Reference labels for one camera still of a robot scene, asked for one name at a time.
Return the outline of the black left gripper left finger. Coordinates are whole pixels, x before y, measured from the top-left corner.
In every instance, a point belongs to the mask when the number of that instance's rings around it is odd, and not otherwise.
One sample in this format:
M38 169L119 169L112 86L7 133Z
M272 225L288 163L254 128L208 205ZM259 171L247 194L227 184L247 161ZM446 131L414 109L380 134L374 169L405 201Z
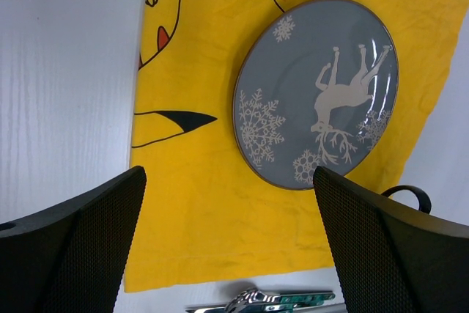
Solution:
M135 166L1 224L2 312L112 312L144 199Z

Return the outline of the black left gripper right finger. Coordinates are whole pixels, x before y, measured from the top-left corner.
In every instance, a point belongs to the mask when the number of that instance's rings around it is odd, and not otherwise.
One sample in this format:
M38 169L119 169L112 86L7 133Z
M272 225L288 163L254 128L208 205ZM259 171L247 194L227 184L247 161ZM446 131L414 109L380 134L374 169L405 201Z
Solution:
M468 226L325 167L313 181L348 312L468 311Z

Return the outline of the dark green mug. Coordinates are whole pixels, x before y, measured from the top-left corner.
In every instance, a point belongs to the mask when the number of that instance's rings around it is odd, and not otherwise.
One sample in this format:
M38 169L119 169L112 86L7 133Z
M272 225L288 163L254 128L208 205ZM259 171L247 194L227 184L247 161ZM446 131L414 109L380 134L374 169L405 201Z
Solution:
M418 210L422 213L430 214L432 210L432 203L428 194L422 189L413 185L396 185L381 193L382 196L391 197L393 194L400 191L411 192L418 200Z

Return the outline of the yellow Pikachu cloth placemat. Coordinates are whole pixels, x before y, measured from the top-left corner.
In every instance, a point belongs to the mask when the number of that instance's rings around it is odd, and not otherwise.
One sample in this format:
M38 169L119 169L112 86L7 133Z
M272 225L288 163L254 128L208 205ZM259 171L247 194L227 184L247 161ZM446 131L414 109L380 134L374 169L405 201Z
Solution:
M314 189L260 179L232 123L237 76L264 30L314 0L144 0L130 161L147 188L125 272L140 292L330 267ZM448 78L468 0L351 0L387 26L399 62L381 140L350 173L399 180Z

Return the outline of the spoon with green handle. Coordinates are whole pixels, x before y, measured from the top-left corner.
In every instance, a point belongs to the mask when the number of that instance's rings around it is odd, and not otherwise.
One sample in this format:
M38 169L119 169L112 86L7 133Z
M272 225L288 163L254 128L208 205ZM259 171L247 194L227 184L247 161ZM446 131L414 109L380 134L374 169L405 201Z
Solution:
M224 307L228 313L234 312L299 312L314 309L336 295L332 291L277 293L263 292L254 287L242 291Z

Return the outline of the grey reindeer plate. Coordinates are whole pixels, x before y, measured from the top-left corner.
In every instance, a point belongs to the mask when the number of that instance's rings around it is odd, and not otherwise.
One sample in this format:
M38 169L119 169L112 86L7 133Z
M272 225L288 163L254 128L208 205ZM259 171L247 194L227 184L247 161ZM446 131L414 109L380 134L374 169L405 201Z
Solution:
M346 175L391 119L399 62L387 26L351 0L314 0L272 22L234 86L238 149L263 181L310 190L319 166Z

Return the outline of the knife with green handle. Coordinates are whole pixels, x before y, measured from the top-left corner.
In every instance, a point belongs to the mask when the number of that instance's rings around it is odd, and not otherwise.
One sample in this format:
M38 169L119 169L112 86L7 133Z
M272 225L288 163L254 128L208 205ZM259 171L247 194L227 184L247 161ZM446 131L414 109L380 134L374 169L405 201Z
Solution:
M215 312L215 313L222 313L225 312L222 306L207 306L207 307L193 307L187 308L185 310L189 313L203 313L203 312ZM338 304L331 304L325 306L317 306L313 308L301 308L301 309L293 309L292 312L299 312L299 313L339 313L344 312L348 313L347 308L344 303Z

